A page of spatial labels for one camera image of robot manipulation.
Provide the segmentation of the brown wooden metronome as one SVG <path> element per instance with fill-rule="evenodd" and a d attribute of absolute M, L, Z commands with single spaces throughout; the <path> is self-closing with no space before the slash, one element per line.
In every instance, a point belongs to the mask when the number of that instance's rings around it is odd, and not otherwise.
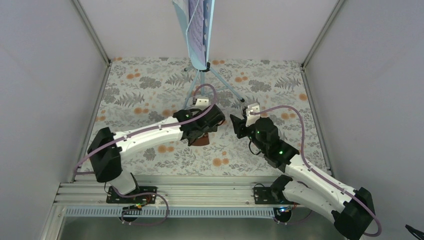
<path fill-rule="evenodd" d="M 207 146 L 210 144 L 210 138 L 209 138 L 209 134 L 208 133 L 204 133 L 201 137 L 196 138 L 193 142 L 192 142 L 192 146 L 195 147 L 202 147 L 202 146 Z"/>

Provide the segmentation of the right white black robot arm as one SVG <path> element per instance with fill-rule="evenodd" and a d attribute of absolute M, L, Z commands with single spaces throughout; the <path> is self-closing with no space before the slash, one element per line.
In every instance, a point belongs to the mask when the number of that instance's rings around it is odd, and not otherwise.
<path fill-rule="evenodd" d="M 298 149 L 280 138 L 269 117 L 250 123 L 247 117 L 232 114 L 230 120 L 236 137 L 247 137 L 267 163 L 282 172 L 270 186 L 274 202 L 287 200 L 311 209 L 349 240 L 359 240 L 365 234 L 375 214 L 372 194 L 366 188 L 355 189 L 304 161 Z"/>

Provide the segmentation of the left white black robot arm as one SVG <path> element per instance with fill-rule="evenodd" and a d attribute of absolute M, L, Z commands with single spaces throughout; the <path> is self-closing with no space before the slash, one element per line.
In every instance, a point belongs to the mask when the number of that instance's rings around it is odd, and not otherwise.
<path fill-rule="evenodd" d="M 140 190 L 133 175 L 122 166 L 125 157 L 167 142 L 186 140 L 191 146 L 204 135 L 216 132 L 225 119 L 221 109 L 212 104 L 205 109 L 182 109 L 157 123 L 132 130 L 113 132 L 104 127 L 87 150 L 96 181 L 109 183 L 124 201 L 134 202 Z"/>

